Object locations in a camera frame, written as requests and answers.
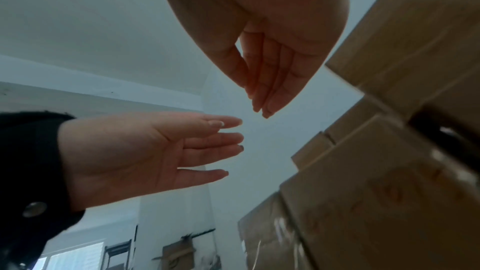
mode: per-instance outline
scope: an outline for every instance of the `button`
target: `button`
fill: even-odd
[[[23,210],[23,217],[24,218],[34,218],[43,214],[47,210],[47,204],[44,202],[32,202],[28,206],[25,207]]]

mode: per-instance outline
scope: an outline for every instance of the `black jacket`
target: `black jacket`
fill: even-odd
[[[0,270],[31,269],[46,242],[85,213],[71,212],[57,144],[59,126],[73,118],[0,114]]]

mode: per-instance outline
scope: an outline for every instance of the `hand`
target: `hand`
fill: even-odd
[[[74,119],[58,131],[58,147],[73,211],[228,176],[197,167],[238,155],[239,118],[200,113],[132,113]]]
[[[168,0],[202,51],[268,118],[320,68],[347,22],[349,0]],[[243,58],[235,47],[240,38]]]

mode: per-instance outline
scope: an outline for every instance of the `stacked cardboard boxes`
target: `stacked cardboard boxes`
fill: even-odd
[[[326,63],[365,97],[239,222],[248,269],[478,269],[479,50],[480,0],[377,0]]]

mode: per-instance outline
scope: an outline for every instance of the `window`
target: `window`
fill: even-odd
[[[32,270],[98,270],[103,242],[39,258]]]

